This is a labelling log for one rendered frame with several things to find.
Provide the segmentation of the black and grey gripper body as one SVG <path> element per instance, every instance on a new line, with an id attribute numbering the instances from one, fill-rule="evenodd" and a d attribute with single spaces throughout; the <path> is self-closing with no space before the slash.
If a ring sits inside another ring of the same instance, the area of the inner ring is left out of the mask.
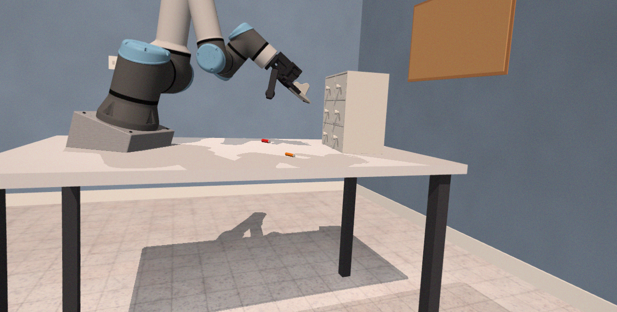
<path id="1" fill-rule="evenodd" d="M 275 63 L 277 64 L 277 66 L 275 65 Z M 302 70 L 298 66 L 296 66 L 294 62 L 291 62 L 282 52 L 279 52 L 278 55 L 275 55 L 275 57 L 268 63 L 265 69 L 268 70 L 269 67 L 279 70 L 276 79 L 278 79 L 279 82 L 281 82 L 281 84 L 286 86 L 287 88 L 290 88 L 290 86 L 288 86 L 283 80 L 285 79 L 286 81 L 293 82 L 302 73 Z"/>

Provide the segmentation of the beige chest of drawers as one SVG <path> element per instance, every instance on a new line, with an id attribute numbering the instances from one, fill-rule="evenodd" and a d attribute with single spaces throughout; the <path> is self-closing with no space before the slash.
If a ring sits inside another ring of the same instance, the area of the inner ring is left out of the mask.
<path id="1" fill-rule="evenodd" d="M 383 154 L 389 73 L 346 71 L 325 79 L 348 74 L 346 97 L 324 101 L 345 101 L 342 153 Z"/>

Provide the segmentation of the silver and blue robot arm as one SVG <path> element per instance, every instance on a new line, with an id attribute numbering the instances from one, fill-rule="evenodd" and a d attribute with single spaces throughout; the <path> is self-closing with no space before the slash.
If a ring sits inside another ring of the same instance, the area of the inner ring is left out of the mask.
<path id="1" fill-rule="evenodd" d="M 99 120 L 137 131 L 158 129 L 161 93 L 183 92 L 193 82 L 187 48 L 191 18 L 198 65 L 222 81 L 248 58 L 264 68 L 277 53 L 248 23 L 238 26 L 225 46 L 214 0 L 161 0 L 156 41 L 122 41 L 108 96 L 95 115 Z"/>

